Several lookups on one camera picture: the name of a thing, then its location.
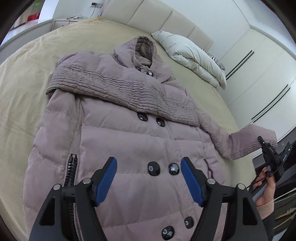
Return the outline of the mauve hooded puffer coat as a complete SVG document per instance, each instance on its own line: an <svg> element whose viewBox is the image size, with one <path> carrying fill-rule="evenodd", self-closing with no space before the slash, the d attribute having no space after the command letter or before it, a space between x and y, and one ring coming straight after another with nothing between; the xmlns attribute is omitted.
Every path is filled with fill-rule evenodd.
<svg viewBox="0 0 296 241"><path fill-rule="evenodd" d="M256 125L228 133L173 78L147 37L113 53L62 57L46 94L23 188L26 228L32 230L49 190L72 186L102 168L118 168L97 214L109 240L189 240L201 208L178 170L188 157L208 178L225 184L218 156L235 160L258 150L258 137L276 134Z"/></svg>

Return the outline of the white wardrobe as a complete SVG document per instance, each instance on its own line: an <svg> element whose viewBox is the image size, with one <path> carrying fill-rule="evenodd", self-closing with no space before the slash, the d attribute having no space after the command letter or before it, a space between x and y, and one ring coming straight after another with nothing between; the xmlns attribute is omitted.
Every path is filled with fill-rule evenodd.
<svg viewBox="0 0 296 241"><path fill-rule="evenodd" d="M295 128L295 58L249 29L223 56L227 87L221 95L239 128L254 123L278 140Z"/></svg>

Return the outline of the zebra print pillow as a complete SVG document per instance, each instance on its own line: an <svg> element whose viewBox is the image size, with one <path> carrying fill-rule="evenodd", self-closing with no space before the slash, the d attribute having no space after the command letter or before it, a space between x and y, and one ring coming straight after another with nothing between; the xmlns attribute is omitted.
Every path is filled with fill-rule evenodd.
<svg viewBox="0 0 296 241"><path fill-rule="evenodd" d="M222 62L217 59L216 57L214 57L213 55L211 55L208 51L204 50L203 51L218 65L218 67L222 70L225 71L225 66L222 64Z"/></svg>

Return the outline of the white folded duvet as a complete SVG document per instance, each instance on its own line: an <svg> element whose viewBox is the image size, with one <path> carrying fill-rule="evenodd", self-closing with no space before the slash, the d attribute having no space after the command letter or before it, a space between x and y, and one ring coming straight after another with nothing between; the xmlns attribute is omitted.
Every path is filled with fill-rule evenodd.
<svg viewBox="0 0 296 241"><path fill-rule="evenodd" d="M181 35L157 31L151 36L165 49L168 56L193 71L216 89L226 89L226 75L194 42Z"/></svg>

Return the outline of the beige bed sheet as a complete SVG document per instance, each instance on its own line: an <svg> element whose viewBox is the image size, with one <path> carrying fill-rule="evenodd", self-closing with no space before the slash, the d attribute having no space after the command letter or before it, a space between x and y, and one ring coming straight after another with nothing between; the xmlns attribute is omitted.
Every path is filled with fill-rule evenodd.
<svg viewBox="0 0 296 241"><path fill-rule="evenodd" d="M92 18L30 41L1 64L1 216L16 240L28 240L23 218L23 181L33 139L48 102L45 91L57 61L78 51L112 53L115 46L136 36L148 36L154 41L150 35L129 26L102 17ZM173 61L160 44L156 43L156 47L159 56L170 65L172 76L198 106L225 131L238 131L218 90ZM229 162L216 154L228 185L247 185L255 177L250 155Z"/></svg>

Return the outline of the white nightstand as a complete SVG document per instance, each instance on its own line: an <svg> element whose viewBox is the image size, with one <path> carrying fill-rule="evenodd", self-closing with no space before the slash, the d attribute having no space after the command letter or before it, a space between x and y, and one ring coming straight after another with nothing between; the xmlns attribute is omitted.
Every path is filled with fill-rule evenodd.
<svg viewBox="0 0 296 241"><path fill-rule="evenodd" d="M68 26L70 24L74 24L76 22L79 22L79 19L60 19L60 20L55 20L53 24L52 30L62 28L64 26Z"/></svg>

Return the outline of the cream upholstered headboard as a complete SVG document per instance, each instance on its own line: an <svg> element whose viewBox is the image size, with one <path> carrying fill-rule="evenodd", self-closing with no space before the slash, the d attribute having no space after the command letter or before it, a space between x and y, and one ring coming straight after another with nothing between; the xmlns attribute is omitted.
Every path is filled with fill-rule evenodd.
<svg viewBox="0 0 296 241"><path fill-rule="evenodd" d="M102 16L145 32L166 31L184 36L204 50L213 40L184 15L162 1L112 0L104 4Z"/></svg>

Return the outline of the red box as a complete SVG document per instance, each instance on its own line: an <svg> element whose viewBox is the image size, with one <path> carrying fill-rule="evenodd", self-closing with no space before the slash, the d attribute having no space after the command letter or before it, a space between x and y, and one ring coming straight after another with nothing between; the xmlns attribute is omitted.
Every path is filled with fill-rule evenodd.
<svg viewBox="0 0 296 241"><path fill-rule="evenodd" d="M30 22L30 21L38 20L39 16L40 16L40 13L29 15L27 18L27 21Z"/></svg>

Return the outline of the wall power socket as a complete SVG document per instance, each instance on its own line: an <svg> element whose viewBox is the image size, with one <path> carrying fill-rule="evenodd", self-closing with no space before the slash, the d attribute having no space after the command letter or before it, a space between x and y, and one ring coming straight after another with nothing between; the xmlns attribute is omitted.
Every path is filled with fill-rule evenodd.
<svg viewBox="0 0 296 241"><path fill-rule="evenodd" d="M103 3L91 3L91 7L92 8L98 8L98 9L101 9L103 6Z"/></svg>

